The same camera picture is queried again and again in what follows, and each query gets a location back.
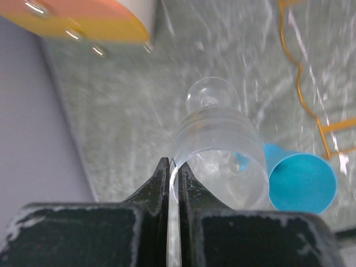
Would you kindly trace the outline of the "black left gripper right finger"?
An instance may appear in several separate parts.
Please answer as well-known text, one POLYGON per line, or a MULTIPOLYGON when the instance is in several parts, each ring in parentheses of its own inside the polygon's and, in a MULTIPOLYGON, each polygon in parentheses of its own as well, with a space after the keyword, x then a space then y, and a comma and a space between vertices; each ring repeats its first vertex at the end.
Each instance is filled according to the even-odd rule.
POLYGON ((313 214, 233 210, 178 171, 182 266, 341 266, 334 234, 313 214))

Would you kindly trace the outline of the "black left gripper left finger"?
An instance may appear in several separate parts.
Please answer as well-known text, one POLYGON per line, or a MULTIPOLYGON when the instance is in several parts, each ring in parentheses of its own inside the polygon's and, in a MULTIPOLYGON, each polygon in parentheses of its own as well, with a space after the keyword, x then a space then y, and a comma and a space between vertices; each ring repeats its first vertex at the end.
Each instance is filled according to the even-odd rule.
POLYGON ((32 203, 11 220, 2 266, 166 266, 167 158, 122 202, 32 203))

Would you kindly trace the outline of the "clear wine glass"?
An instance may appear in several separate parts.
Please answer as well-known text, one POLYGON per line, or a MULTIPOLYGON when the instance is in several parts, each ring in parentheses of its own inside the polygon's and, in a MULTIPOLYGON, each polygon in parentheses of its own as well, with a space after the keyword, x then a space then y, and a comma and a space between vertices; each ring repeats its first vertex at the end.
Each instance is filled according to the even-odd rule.
POLYGON ((218 200, 235 210, 263 209, 269 178, 263 141, 238 110, 238 93, 227 80, 207 77, 186 95, 187 118, 170 145, 170 195, 178 202, 178 170, 185 163, 218 200))

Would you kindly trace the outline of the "blue plastic wine glass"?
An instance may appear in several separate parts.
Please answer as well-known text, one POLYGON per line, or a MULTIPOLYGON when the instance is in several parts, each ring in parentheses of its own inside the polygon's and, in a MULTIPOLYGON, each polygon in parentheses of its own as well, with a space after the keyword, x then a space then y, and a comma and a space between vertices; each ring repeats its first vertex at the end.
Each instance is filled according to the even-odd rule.
POLYGON ((267 201, 278 211, 321 214, 337 194, 337 176, 323 158, 286 150, 273 143, 226 146, 243 171, 254 170, 243 209, 261 209, 267 201))

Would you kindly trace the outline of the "cream round drawer box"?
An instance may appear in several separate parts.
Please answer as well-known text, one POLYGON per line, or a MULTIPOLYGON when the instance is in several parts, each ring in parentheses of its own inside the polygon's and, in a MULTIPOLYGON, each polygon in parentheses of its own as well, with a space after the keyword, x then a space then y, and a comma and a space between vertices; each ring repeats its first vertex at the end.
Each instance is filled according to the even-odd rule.
POLYGON ((1 16, 41 37, 152 50, 156 1, 1 1, 1 16))

